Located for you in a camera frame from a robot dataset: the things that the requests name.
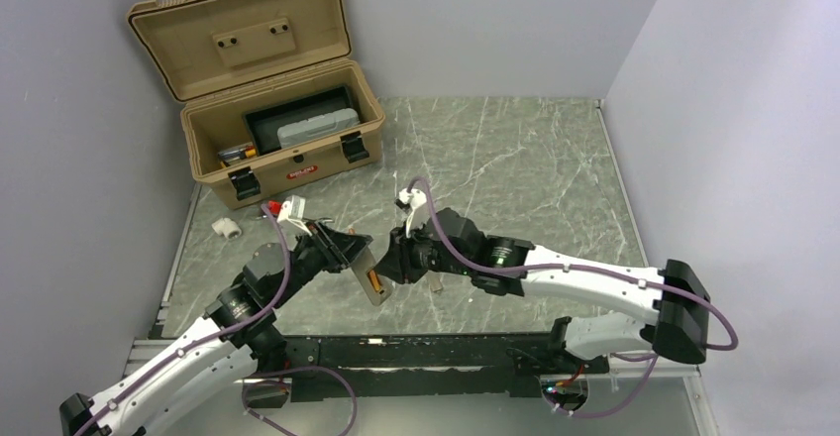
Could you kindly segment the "white remote control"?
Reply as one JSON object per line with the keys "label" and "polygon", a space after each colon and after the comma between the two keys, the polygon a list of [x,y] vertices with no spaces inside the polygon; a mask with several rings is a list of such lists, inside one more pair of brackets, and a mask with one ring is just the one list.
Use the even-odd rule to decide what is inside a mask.
{"label": "white remote control", "polygon": [[392,283],[375,270],[376,260],[369,247],[365,247],[351,263],[351,270],[373,306],[381,306],[393,292]]}

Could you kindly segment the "beige battery compartment cover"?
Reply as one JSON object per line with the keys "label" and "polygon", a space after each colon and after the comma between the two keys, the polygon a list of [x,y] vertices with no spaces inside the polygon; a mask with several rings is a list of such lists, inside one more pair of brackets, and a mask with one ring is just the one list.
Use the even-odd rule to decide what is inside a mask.
{"label": "beige battery compartment cover", "polygon": [[426,275],[426,280],[428,282],[429,290],[433,294],[440,294],[444,290],[444,286],[438,272],[429,272]]}

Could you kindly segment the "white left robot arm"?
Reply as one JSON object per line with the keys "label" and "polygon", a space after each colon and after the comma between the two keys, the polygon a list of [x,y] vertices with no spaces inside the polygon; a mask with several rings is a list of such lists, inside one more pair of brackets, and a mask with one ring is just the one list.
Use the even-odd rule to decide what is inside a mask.
{"label": "white left robot arm", "polygon": [[200,398],[251,376],[306,370],[275,327],[275,312],[319,273],[340,273],[368,251],[371,236],[307,220],[289,248],[259,247],[232,284],[167,348],[111,387],[75,393],[59,407],[65,435],[150,435]]}

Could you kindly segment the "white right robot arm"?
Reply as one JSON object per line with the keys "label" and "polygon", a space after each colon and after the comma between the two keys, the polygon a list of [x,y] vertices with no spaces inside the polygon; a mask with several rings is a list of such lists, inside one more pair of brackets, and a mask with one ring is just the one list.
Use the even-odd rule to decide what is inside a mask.
{"label": "white right robot arm", "polygon": [[563,297],[606,309],[597,317],[556,320],[545,349],[559,372],[629,351],[699,365],[709,349],[710,296],[692,267],[678,260],[661,269],[606,265],[486,235],[445,208],[421,227],[392,229],[374,270],[399,284],[427,273],[457,274],[493,295]]}

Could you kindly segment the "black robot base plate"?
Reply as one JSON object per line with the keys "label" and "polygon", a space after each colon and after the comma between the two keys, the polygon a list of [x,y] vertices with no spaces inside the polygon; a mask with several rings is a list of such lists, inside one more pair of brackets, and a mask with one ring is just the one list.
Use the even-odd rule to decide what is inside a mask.
{"label": "black robot base plate", "polygon": [[290,370],[290,399],[505,393],[537,397],[538,382],[606,375],[606,358],[581,362],[547,332],[291,336],[257,359],[256,373]]}

